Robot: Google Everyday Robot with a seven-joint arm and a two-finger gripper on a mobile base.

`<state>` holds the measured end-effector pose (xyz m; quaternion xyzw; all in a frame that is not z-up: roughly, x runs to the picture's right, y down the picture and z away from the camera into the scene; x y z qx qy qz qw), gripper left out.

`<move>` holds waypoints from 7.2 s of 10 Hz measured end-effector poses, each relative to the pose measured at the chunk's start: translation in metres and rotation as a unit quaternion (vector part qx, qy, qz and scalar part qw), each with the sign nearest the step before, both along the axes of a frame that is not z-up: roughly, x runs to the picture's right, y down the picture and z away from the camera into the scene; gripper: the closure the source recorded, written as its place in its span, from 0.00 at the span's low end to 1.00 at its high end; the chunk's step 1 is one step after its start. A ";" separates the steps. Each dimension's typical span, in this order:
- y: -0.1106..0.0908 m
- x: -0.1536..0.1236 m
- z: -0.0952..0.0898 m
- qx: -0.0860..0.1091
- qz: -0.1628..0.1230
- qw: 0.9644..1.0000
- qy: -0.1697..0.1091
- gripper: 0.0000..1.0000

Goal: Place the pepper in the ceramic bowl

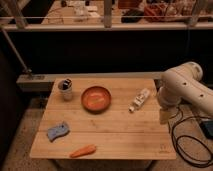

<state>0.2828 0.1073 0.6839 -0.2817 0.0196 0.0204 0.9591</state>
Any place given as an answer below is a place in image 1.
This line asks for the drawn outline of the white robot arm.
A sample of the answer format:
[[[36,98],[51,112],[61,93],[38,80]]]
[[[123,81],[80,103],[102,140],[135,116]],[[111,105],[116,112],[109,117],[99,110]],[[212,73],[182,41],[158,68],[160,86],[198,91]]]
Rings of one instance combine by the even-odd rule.
[[[162,85],[157,92],[161,124],[168,122],[170,109],[182,99],[213,116],[213,90],[200,83],[202,77],[203,70],[196,62],[183,63],[162,74]]]

